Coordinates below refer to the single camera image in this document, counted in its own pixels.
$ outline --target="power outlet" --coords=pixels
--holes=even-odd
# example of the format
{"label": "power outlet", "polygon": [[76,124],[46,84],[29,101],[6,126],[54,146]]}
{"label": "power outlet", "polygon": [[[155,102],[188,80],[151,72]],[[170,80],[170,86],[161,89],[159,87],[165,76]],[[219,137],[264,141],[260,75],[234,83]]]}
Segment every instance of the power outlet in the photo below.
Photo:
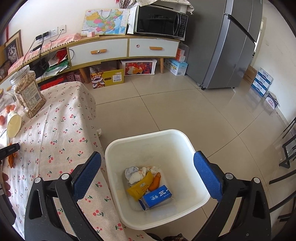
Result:
{"label": "power outlet", "polygon": [[56,35],[58,35],[59,33],[58,33],[58,28],[52,28],[51,30],[50,30],[50,37],[53,37],[53,36],[56,36]]}
{"label": "power outlet", "polygon": [[44,40],[49,39],[50,38],[50,30],[47,31],[48,35],[46,37],[44,37]]}
{"label": "power outlet", "polygon": [[[50,30],[47,31],[48,32],[48,35],[46,37],[44,37],[43,39],[46,40],[46,39],[49,39],[50,38]],[[41,43],[42,42],[42,38],[41,39],[38,39],[36,40],[37,43]]]}
{"label": "power outlet", "polygon": [[58,27],[58,33],[59,34],[64,34],[66,32],[66,25],[62,25]]}

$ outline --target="microwave door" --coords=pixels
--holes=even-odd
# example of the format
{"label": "microwave door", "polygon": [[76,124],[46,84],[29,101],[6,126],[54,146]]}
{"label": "microwave door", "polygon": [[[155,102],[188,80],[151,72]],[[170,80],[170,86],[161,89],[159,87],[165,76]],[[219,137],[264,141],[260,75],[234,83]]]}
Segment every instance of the microwave door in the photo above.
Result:
{"label": "microwave door", "polygon": [[181,22],[181,16],[180,14],[177,14],[174,20],[174,25],[173,25],[173,35],[177,36],[180,28],[180,22]]}
{"label": "microwave door", "polygon": [[178,13],[158,7],[139,7],[136,31],[138,33],[174,36]]}

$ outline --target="wooden cabinet leg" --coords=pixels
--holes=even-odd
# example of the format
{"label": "wooden cabinet leg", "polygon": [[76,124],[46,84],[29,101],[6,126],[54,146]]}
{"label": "wooden cabinet leg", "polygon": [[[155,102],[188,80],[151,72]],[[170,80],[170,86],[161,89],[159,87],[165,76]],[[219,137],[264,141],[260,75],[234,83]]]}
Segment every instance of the wooden cabinet leg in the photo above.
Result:
{"label": "wooden cabinet leg", "polygon": [[88,84],[88,83],[89,83],[89,79],[88,79],[88,77],[87,77],[87,75],[86,75],[86,73],[85,73],[85,71],[84,71],[84,68],[80,68],[79,71],[80,71],[80,73],[81,73],[81,75],[82,75],[82,77],[83,77],[85,83]]}
{"label": "wooden cabinet leg", "polygon": [[160,72],[163,74],[163,58],[160,58]]}

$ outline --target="white wall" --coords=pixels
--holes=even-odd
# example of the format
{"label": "white wall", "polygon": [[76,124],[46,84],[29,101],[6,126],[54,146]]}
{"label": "white wall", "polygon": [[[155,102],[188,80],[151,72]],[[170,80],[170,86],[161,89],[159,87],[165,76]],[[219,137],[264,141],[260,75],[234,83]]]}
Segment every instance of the white wall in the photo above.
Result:
{"label": "white wall", "polygon": [[296,116],[296,38],[290,27],[268,1],[263,4],[266,29],[254,68],[263,68],[274,81],[269,90],[280,104],[288,122]]}
{"label": "white wall", "polygon": [[28,0],[10,21],[9,37],[21,30],[25,54],[36,36],[61,25],[66,25],[65,34],[80,33],[85,11],[105,8],[119,8],[119,5],[115,0]]}

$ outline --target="paper cup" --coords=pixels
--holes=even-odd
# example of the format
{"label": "paper cup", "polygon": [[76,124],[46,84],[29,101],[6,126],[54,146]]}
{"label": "paper cup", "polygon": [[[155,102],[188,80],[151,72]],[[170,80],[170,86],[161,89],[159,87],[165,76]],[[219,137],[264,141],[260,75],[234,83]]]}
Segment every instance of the paper cup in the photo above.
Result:
{"label": "paper cup", "polygon": [[8,138],[14,138],[20,131],[22,125],[22,117],[15,111],[12,110],[7,116],[7,136]]}

